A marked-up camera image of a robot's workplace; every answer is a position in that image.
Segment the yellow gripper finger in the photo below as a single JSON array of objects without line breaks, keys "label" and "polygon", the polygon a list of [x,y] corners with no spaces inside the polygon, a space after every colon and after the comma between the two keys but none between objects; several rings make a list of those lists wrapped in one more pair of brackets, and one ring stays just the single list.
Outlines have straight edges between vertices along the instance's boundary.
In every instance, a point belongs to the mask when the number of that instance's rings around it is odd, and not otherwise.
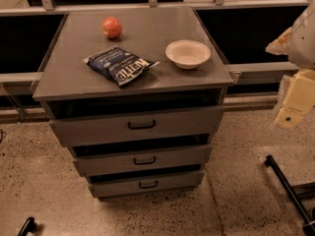
[{"label": "yellow gripper finger", "polygon": [[315,71],[300,70],[284,75],[275,107],[274,125],[289,130],[296,127],[315,106]]}]

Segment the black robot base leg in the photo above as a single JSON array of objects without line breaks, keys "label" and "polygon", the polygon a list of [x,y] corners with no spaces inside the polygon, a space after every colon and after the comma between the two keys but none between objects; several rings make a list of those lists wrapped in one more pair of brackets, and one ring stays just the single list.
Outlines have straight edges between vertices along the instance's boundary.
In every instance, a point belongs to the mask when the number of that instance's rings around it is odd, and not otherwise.
[{"label": "black robot base leg", "polygon": [[266,157],[265,165],[270,166],[273,169],[287,195],[301,216],[304,222],[302,230],[305,236],[315,236],[315,207],[313,207],[311,211],[308,211],[302,202],[303,199],[315,198],[315,182],[291,186],[271,155]]}]

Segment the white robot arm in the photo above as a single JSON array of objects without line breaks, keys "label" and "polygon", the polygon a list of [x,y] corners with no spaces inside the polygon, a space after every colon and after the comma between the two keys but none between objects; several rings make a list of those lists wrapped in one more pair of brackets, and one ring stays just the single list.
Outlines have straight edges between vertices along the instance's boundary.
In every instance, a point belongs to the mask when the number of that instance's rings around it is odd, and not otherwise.
[{"label": "white robot arm", "polygon": [[293,25],[266,47],[268,53],[286,55],[299,70],[284,77],[283,99],[274,125],[292,129],[315,106],[315,1],[312,1]]}]

